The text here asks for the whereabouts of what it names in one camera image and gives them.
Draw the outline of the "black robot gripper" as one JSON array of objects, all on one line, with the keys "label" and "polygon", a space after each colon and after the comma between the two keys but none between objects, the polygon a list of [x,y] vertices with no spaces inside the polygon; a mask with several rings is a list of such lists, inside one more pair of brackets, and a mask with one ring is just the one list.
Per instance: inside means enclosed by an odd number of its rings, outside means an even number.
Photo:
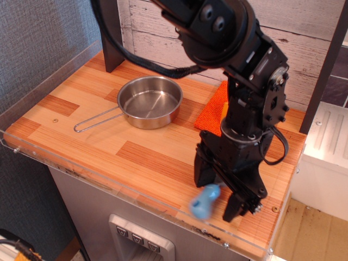
[{"label": "black robot gripper", "polygon": [[254,139],[239,135],[225,125],[221,136],[200,131],[201,141],[197,144],[194,161],[195,185],[200,188],[221,181],[232,191],[222,217],[224,221],[231,222],[246,212],[261,211],[262,199],[268,192],[259,166],[273,136],[273,128],[256,134]]}]

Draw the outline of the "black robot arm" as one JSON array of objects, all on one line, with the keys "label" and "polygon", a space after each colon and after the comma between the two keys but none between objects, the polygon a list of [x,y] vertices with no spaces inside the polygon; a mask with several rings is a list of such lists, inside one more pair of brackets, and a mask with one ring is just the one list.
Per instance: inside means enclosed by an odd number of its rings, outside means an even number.
[{"label": "black robot arm", "polygon": [[203,69],[223,69],[228,78],[227,114],[221,133],[200,132],[195,184],[222,181],[232,194],[223,219],[260,210],[267,190],[259,174],[272,139],[289,145],[277,129],[285,121],[287,57],[260,29],[247,1],[157,1],[177,27],[187,56]]}]

